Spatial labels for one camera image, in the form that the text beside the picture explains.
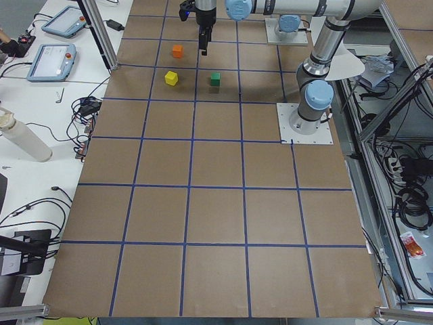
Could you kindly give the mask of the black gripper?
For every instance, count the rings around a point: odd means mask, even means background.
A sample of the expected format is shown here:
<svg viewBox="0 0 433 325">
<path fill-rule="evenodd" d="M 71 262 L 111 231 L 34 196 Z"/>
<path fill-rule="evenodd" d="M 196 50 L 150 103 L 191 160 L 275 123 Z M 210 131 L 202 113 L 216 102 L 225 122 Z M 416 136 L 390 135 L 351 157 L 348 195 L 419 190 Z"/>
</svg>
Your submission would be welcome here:
<svg viewBox="0 0 433 325">
<path fill-rule="evenodd" d="M 208 54 L 208 43 L 212 40 L 212 27 L 217 19 L 216 0 L 195 0 L 196 22 L 199 27 L 199 50 L 202 56 Z"/>
</svg>

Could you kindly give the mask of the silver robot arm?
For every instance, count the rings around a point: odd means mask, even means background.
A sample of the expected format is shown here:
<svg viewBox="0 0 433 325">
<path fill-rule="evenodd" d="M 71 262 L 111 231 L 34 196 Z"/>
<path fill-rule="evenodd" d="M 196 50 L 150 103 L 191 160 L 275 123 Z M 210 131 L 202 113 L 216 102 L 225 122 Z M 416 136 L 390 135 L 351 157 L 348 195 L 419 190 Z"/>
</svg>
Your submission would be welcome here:
<svg viewBox="0 0 433 325">
<path fill-rule="evenodd" d="M 299 31 L 309 31 L 302 24 L 302 20 L 298 15 L 284 14 L 280 15 L 275 25 L 275 34 L 281 38 L 287 37 L 289 34 L 297 33 Z"/>
<path fill-rule="evenodd" d="M 316 129 L 333 100 L 334 90 L 325 77 L 350 23 L 373 13 L 381 4 L 381 1 L 226 1 L 225 8 L 235 21 L 245 20 L 250 14 L 325 17 L 310 56 L 296 73 L 301 100 L 290 124 L 300 131 L 304 127 Z"/>
</svg>

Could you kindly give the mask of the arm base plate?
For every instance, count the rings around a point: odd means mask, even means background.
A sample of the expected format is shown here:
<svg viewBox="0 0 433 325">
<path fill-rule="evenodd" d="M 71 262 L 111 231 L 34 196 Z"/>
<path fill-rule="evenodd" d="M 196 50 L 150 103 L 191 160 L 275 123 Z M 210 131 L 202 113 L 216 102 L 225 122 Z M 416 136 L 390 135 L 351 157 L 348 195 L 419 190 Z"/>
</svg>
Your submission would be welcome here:
<svg viewBox="0 0 433 325">
<path fill-rule="evenodd" d="M 307 32 L 301 30 L 304 25 L 300 22 L 299 29 L 286 32 L 279 28 L 279 18 L 266 18 L 265 28 L 267 32 L 267 43 L 270 45 L 292 45 L 292 46 L 307 46 Z"/>
<path fill-rule="evenodd" d="M 298 115 L 297 103 L 277 103 L 280 140 L 283 144 L 333 145 L 326 113 L 309 122 Z"/>
</svg>

